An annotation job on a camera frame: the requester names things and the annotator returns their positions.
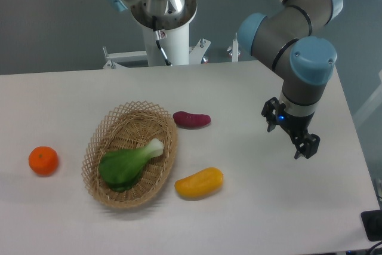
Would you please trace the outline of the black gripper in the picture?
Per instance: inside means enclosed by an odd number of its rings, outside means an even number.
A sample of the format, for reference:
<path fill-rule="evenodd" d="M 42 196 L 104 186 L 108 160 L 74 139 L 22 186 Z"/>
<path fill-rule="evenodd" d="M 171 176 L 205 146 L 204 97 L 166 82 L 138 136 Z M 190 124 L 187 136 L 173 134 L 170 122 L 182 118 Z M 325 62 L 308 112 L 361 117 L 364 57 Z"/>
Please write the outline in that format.
<path fill-rule="evenodd" d="M 279 125 L 291 138 L 296 148 L 294 159 L 304 157 L 309 159 L 318 151 L 320 137 L 309 134 L 308 127 L 314 116 L 294 116 L 286 112 L 286 107 L 276 97 L 265 102 L 261 115 L 266 119 L 267 132 L 271 132 Z"/>

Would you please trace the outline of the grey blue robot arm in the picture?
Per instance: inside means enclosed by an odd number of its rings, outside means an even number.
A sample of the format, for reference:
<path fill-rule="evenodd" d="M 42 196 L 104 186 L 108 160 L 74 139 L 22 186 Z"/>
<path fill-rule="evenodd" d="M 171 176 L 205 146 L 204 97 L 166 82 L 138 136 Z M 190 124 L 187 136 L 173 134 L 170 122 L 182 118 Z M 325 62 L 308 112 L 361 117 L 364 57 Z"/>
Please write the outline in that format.
<path fill-rule="evenodd" d="M 130 10 L 144 33 L 150 66 L 190 64 L 189 23 L 196 0 L 109 0 L 118 11 Z M 333 20 L 343 0 L 280 0 L 273 17 L 260 13 L 240 25 L 238 44 L 283 80 L 279 97 L 265 102 L 268 130 L 280 126 L 291 138 L 296 157 L 310 158 L 320 138 L 308 132 L 317 104 L 332 76 L 337 53 L 314 31 Z"/>

